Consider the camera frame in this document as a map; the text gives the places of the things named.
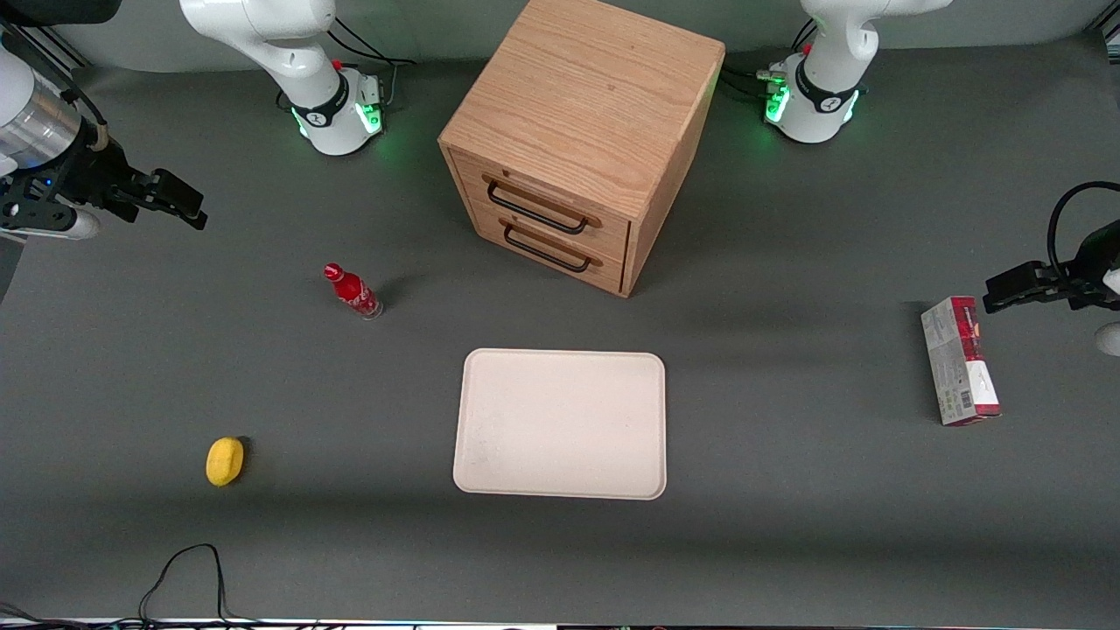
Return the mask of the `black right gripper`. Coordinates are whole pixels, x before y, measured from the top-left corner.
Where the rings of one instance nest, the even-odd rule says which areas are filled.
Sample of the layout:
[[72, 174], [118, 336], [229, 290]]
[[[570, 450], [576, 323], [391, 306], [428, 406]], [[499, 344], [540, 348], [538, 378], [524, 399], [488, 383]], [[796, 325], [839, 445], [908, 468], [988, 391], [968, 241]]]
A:
[[95, 139], [95, 126], [82, 123], [72, 146], [53, 164], [53, 222], [77, 221], [77, 211], [64, 203], [71, 202], [108, 210], [128, 223], [136, 222], [143, 207], [177, 217], [193, 230], [207, 226], [199, 191], [167, 169], [155, 169], [150, 176], [138, 172], [129, 165], [123, 147], [116, 141], [109, 141], [105, 149], [93, 150], [88, 141]]

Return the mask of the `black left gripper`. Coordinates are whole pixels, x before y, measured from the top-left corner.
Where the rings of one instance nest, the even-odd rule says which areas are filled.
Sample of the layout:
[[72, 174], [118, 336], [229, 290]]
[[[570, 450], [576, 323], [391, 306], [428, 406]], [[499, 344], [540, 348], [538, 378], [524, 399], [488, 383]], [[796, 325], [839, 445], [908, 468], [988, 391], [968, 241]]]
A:
[[1060, 284], [1054, 267], [1044, 262], [1024, 262], [984, 282], [983, 307], [987, 314], [1008, 311], [1016, 305], [1068, 302], [1072, 311], [1099, 307], [1119, 311], [1117, 288], [1107, 284], [1112, 274], [1117, 284], [1119, 258], [1119, 220], [1098, 228], [1083, 240], [1072, 260], [1063, 265], [1067, 272], [1067, 290]]

